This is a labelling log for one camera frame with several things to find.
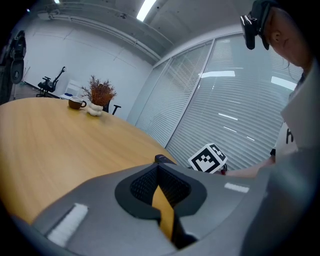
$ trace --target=white label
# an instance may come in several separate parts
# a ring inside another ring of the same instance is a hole
[[[226,183],[224,185],[224,187],[226,189],[229,189],[229,190],[234,190],[234,191],[237,191],[237,192],[242,192],[242,193],[247,193],[249,191],[249,188],[246,187],[246,186],[239,186],[239,185],[236,185],[236,184],[232,184],[232,183]]]
[[[66,247],[67,242],[76,232],[87,213],[88,207],[86,205],[75,203],[72,210],[48,234],[47,238],[58,246]]]

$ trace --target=fluorescent light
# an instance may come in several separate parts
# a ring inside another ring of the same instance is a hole
[[[228,109],[229,111],[233,111],[233,112],[237,112],[237,113],[239,113],[239,111],[235,111],[235,110],[233,110],[233,109]]]
[[[228,130],[230,130],[230,131],[233,131],[233,132],[235,132],[235,133],[237,132],[236,130],[232,130],[232,129],[230,129],[230,128],[228,128],[228,127],[225,127],[225,126],[224,126],[224,128],[226,128],[226,129],[228,129]]]
[[[230,115],[221,114],[221,113],[218,113],[218,114],[219,114],[220,116],[223,116],[223,117],[230,118],[230,119],[233,119],[233,120],[238,121],[238,118],[232,117],[232,116],[230,116]]]
[[[145,0],[136,18],[143,22],[155,2],[156,0]]]
[[[227,101],[227,102],[233,102],[233,103],[241,104],[240,102],[236,102],[236,101],[232,101],[232,100],[227,100],[227,99],[226,99],[226,101]]]
[[[271,77],[271,83],[276,84],[278,86],[282,86],[282,87],[288,88],[288,89],[290,89],[292,91],[297,86],[297,84],[294,83],[294,82],[290,82],[288,80],[285,80],[285,79],[282,79],[282,78],[279,78],[279,77],[276,77],[276,76]]]
[[[229,71],[211,71],[203,73],[201,78],[209,78],[209,77],[235,77],[235,72],[232,70]]]

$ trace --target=coffee cup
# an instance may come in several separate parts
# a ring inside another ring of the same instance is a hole
[[[82,98],[72,96],[69,99],[69,107],[74,110],[84,108],[86,105],[87,105],[87,103]]]

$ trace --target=white flower pot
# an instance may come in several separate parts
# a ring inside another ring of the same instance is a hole
[[[100,117],[103,109],[103,106],[98,106],[93,103],[90,103],[87,111],[91,116]]]

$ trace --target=potted plant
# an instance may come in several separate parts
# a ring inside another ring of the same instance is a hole
[[[89,84],[89,89],[81,87],[84,91],[83,96],[87,96],[91,102],[87,111],[91,116],[99,117],[102,114],[104,106],[109,104],[117,93],[109,80],[100,81],[94,75],[91,75]]]

